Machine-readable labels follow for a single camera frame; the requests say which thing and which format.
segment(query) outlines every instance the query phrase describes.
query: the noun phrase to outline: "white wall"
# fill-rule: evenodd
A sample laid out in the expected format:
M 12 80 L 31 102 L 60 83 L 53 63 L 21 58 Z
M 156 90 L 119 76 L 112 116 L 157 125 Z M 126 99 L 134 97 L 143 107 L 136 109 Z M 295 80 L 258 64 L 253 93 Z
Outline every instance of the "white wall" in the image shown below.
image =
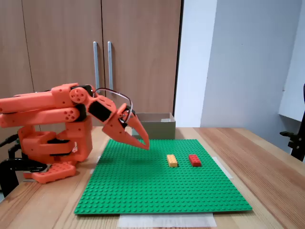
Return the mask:
M 305 104 L 303 86 L 305 84 L 305 2 L 302 4 L 295 46 L 291 58 L 288 77 L 279 113 L 302 121 Z
M 185 0 L 178 67 L 177 127 L 199 127 L 217 0 Z
M 244 127 L 288 151 L 278 114 L 301 0 L 218 0 L 201 126 Z

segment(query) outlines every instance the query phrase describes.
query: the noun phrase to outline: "wooden table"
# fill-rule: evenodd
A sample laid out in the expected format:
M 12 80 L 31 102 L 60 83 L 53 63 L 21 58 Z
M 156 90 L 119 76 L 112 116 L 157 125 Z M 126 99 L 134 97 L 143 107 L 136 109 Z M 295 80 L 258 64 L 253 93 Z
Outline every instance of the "wooden table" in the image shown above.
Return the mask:
M 305 228 L 302 162 L 245 129 L 177 128 L 176 138 L 198 139 L 217 156 L 253 207 L 251 212 L 214 214 L 218 229 Z M 116 228 L 118 215 L 73 213 L 109 137 L 96 127 L 92 140 L 93 150 L 78 165 L 78 175 L 46 185 L 23 182 L 10 193 L 0 204 L 0 228 Z

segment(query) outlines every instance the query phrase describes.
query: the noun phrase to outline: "black chair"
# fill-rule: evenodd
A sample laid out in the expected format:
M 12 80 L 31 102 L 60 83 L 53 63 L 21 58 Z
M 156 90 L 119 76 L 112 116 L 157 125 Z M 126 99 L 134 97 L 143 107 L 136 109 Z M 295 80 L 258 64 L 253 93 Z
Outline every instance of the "black chair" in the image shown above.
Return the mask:
M 305 102 L 305 84 L 304 84 L 304 102 Z M 280 132 L 280 135 L 290 138 L 290 142 L 288 143 L 288 146 L 292 148 L 291 155 L 299 159 L 300 161 L 303 161 L 305 156 L 305 112 L 303 115 L 303 119 L 298 134 L 283 131 Z

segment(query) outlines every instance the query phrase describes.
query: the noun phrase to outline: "wire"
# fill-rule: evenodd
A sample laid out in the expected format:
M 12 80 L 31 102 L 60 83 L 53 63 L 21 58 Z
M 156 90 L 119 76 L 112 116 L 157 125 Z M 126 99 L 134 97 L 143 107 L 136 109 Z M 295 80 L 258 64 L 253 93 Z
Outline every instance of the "wire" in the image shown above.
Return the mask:
M 121 93 L 119 93 L 119 92 L 116 92 L 116 91 L 114 91 L 114 90 L 111 90 L 111 89 L 108 89 L 108 88 L 104 88 L 104 87 L 100 87 L 100 88 L 96 89 L 96 90 L 94 91 L 94 93 L 93 93 L 93 97 L 94 97 L 94 95 L 98 96 L 98 94 L 96 94 L 96 92 L 99 91 L 99 90 L 108 91 L 108 92 L 111 92 L 111 93 L 113 93 L 113 94 L 117 94 L 117 95 L 123 97 L 124 99 L 129 100 L 130 109 L 129 109 L 127 118 L 126 118 L 125 121 L 124 121 L 123 119 L 120 119 L 120 121 L 121 121 L 122 123 L 127 123 L 127 122 L 129 121 L 129 118 L 130 118 L 131 114 L 132 114 L 132 101 L 131 101 L 131 99 L 130 99 L 129 97 L 125 96 L 124 94 L 121 94 Z

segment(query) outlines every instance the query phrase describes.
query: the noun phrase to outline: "yellow lego brick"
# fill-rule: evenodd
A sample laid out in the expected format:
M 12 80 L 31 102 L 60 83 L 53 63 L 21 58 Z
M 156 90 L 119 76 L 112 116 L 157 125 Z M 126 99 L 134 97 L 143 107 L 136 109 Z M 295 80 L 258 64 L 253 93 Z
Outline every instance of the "yellow lego brick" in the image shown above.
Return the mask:
M 167 155 L 166 157 L 167 157 L 168 165 L 170 167 L 177 167 L 178 166 L 178 162 L 176 160 L 175 155 L 171 154 L 171 155 Z

